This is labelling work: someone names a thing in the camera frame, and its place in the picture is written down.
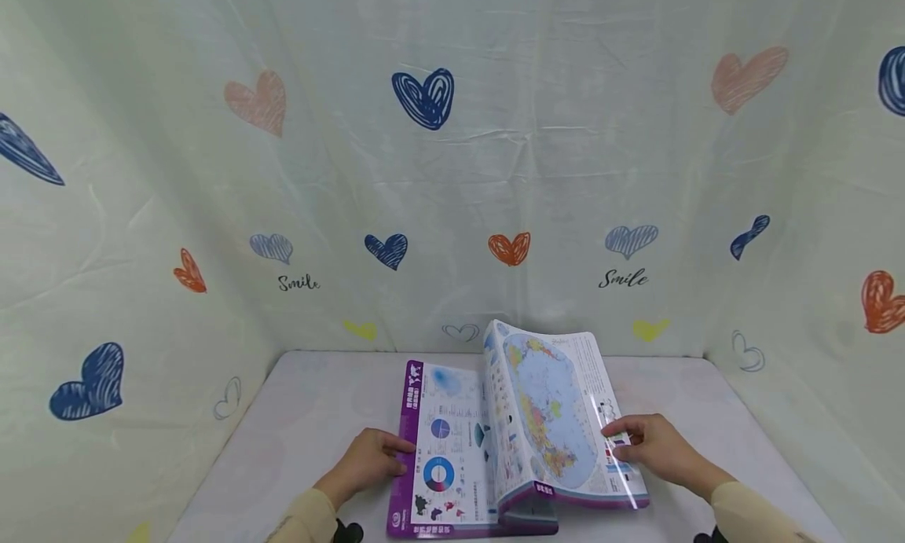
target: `red heart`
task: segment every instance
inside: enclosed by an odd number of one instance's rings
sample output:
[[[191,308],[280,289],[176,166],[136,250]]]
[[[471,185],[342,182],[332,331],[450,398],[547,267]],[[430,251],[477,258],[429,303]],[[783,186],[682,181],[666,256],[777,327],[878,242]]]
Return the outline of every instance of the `red heart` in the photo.
[[[726,54],[713,71],[710,90],[716,104],[730,115],[772,83],[779,75],[790,51],[781,46],[767,48],[748,60],[744,66],[736,54]]]
[[[507,266],[517,266],[525,261],[528,256],[528,247],[531,245],[531,233],[519,233],[514,243],[503,234],[494,234],[487,240],[490,252]]]
[[[224,98],[239,119],[282,138],[282,121],[286,118],[286,86],[277,72],[258,75],[258,91],[230,81]]]
[[[861,288],[861,303],[870,333],[889,333],[905,323],[905,296],[892,297],[895,281],[883,270],[870,273]]]
[[[195,259],[185,249],[182,249],[182,265],[183,268],[173,268],[173,275],[179,280],[179,283],[191,289],[192,292],[207,293],[201,270],[198,270]]]

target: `pink heart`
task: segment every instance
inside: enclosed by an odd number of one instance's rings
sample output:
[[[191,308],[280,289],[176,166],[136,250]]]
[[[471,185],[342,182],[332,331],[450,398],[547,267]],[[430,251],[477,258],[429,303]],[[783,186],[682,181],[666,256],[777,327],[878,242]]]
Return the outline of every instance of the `pink heart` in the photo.
[[[224,98],[239,119],[282,138],[282,121],[286,118],[286,88],[277,72],[261,72],[258,75],[257,92],[236,81],[230,81],[224,89]]]
[[[751,58],[744,66],[736,54],[726,54],[713,71],[710,90],[720,107],[730,115],[736,114],[743,104],[772,83],[779,75],[790,51],[773,46]]]

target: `book page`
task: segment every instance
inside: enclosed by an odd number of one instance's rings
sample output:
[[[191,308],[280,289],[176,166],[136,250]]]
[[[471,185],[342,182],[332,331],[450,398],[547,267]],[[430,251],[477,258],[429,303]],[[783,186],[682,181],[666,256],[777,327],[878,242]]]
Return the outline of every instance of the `book page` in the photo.
[[[493,537],[489,405],[483,372],[410,360],[399,435],[416,444],[394,481],[387,517],[393,537]]]
[[[493,429],[492,470],[494,501],[501,512],[507,503],[532,486],[534,474],[528,466],[524,434],[518,416],[518,400],[506,372],[501,335],[491,324],[484,335],[485,383]]]
[[[612,458],[600,429],[621,416],[590,333],[541,335],[495,321],[502,372],[518,406],[526,468],[547,496],[591,507],[647,506],[641,474]]]

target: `wrinkled fabric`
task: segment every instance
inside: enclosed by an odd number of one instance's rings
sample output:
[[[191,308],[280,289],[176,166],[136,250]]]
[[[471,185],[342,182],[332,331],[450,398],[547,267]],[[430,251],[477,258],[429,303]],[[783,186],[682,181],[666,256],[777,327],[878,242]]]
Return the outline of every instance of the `wrinkled fabric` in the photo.
[[[160,543],[277,353],[494,317],[706,354],[905,533],[895,0],[0,7],[0,541]]]

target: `cursive text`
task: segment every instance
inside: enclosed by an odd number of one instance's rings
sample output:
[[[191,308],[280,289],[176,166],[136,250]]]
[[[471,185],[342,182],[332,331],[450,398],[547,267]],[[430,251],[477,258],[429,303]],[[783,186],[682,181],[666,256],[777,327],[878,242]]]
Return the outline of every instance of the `cursive text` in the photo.
[[[628,276],[620,276],[615,269],[608,271],[603,275],[603,281],[597,284],[598,288],[606,288],[610,284],[633,288],[635,286],[644,286],[647,284],[647,276],[644,276],[644,268],[638,269],[636,273]]]
[[[311,280],[310,274],[305,274],[302,280],[290,280],[288,276],[279,276],[277,280],[280,282],[280,289],[284,292],[288,292],[290,289],[317,289],[321,287],[319,283]]]

